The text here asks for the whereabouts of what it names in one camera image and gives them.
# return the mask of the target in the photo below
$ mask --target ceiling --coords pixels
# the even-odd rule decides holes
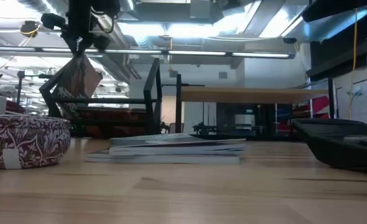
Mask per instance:
[[[309,0],[240,0],[235,7],[230,8],[225,4],[228,1],[222,0],[121,0],[120,2],[122,11],[115,21],[114,31],[108,35],[111,39],[109,46],[111,49],[295,53],[294,46],[285,43],[282,37],[293,37],[299,42],[321,41],[345,29],[354,20],[353,12],[343,12],[305,23],[301,13],[308,6]],[[19,30],[26,20],[39,21],[45,12],[64,16],[67,9],[68,0],[0,0],[0,46],[67,48],[66,43],[59,37],[59,30],[41,28],[35,38],[27,38]],[[365,15],[367,6],[359,10],[360,19]],[[94,32],[99,34],[101,31],[97,27]],[[169,35],[172,38],[161,38],[161,35]],[[0,90],[5,90],[11,96],[16,94],[14,88],[17,83],[16,70],[27,70],[29,74],[54,74],[70,57],[69,54],[3,52],[0,54],[0,73],[4,76],[0,80],[2,83]],[[230,65],[232,69],[240,63],[230,57],[189,55],[94,57],[91,58],[91,63],[97,71],[104,74],[102,86],[98,88],[96,94],[107,97],[110,94],[117,94],[116,86],[123,86],[124,91],[118,95],[125,97],[124,92],[128,91],[130,79],[138,78],[138,74],[144,73],[135,71],[135,68],[150,65],[155,57],[159,57],[162,63]],[[25,78],[25,94],[33,93],[34,97],[43,82],[44,80],[36,78]]]

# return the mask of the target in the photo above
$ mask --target book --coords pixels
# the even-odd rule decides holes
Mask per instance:
[[[109,163],[173,163],[173,164],[238,164],[240,157],[237,154],[196,154],[196,155],[136,155],[136,156],[112,156],[108,149],[88,153],[85,162],[109,162]]]
[[[155,146],[110,147],[112,156],[166,155],[166,154],[240,154],[245,144],[228,142],[203,142],[188,144],[161,144]]]
[[[223,139],[223,140],[206,140],[193,137],[189,134],[155,134],[148,136],[136,136],[127,138],[111,138],[112,147],[134,147],[134,146],[160,146],[160,145],[177,145],[177,144],[193,144],[206,142],[226,142],[226,141],[244,141],[245,139]]]
[[[158,134],[110,139],[112,156],[158,154],[239,154],[243,139],[205,140],[188,134]]]

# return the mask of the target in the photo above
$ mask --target metal frame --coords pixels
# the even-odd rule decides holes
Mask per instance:
[[[328,78],[328,110],[330,119],[335,119],[333,78]]]
[[[181,100],[182,79],[181,74],[177,75],[177,99],[175,104],[175,133],[181,133],[182,125],[182,100]]]
[[[55,74],[44,85],[40,87],[40,93],[44,97],[44,101],[49,107],[49,116],[59,117],[62,115],[57,107],[57,103],[127,103],[127,104],[145,104],[146,122],[143,121],[115,121],[115,120],[95,120],[95,119],[80,119],[73,118],[70,121],[75,125],[100,125],[100,126],[145,126],[147,134],[160,134],[160,116],[162,103],[162,90],[160,80],[160,59],[155,58],[149,76],[147,77],[144,86],[144,99],[120,99],[120,98],[70,98],[60,99],[55,98],[51,94],[51,89],[59,82],[62,73]],[[156,80],[157,98],[152,99],[152,88]]]

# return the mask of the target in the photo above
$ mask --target black plastic container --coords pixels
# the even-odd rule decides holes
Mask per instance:
[[[348,136],[367,136],[367,124],[343,119],[294,119],[292,127],[319,161],[339,169],[367,170],[367,146],[344,141]]]

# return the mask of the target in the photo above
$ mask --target patterned fabric box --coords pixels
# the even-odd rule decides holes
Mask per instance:
[[[0,169],[58,164],[70,145],[69,128],[60,118],[0,115]]]

